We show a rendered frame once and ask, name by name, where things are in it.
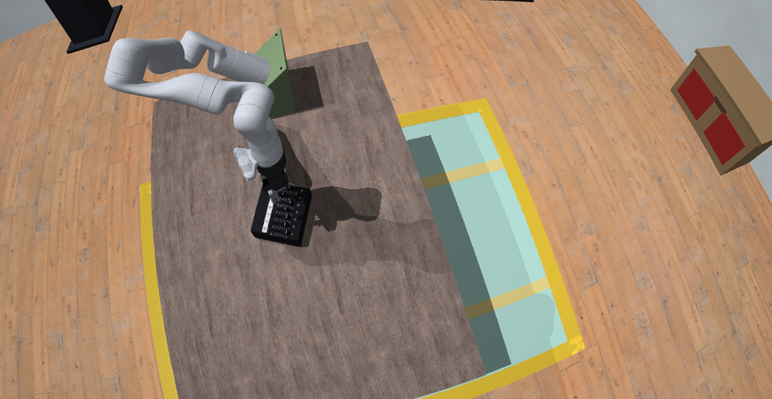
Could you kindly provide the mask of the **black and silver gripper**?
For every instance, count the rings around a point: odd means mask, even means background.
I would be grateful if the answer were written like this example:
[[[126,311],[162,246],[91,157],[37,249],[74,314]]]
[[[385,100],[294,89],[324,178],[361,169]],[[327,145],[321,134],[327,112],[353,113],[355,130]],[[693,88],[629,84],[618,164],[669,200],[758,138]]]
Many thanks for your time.
[[[284,145],[280,138],[275,149],[267,154],[259,155],[251,148],[238,146],[234,149],[234,155],[245,179],[254,180],[258,170],[264,186],[270,185],[272,188],[268,193],[273,205],[280,202],[278,192],[288,185],[288,178],[284,171],[286,166]]]

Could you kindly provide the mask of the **black lighting desk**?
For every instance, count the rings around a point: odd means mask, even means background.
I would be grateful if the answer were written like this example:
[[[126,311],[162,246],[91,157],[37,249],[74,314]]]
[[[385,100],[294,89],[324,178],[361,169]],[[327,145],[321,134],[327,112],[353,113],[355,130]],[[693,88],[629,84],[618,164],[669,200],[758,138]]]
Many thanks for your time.
[[[255,238],[301,247],[307,215],[311,204],[311,190],[292,185],[278,192],[280,202],[272,204],[262,185],[251,232]]]

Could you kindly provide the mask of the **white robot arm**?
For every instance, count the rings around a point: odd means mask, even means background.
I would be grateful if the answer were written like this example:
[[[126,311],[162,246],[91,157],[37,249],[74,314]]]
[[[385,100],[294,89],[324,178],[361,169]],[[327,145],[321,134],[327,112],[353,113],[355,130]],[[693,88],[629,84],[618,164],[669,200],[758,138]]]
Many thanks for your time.
[[[143,80],[146,68],[154,74],[193,69],[207,49],[208,70],[238,82],[199,73],[161,82]],[[173,38],[117,40],[104,80],[108,87],[122,93],[177,102],[214,115],[221,114],[231,102],[239,102],[234,127],[253,152],[263,155],[273,151],[279,142],[275,122],[269,117],[275,95],[264,85],[269,75],[267,59],[189,30],[181,41]]]

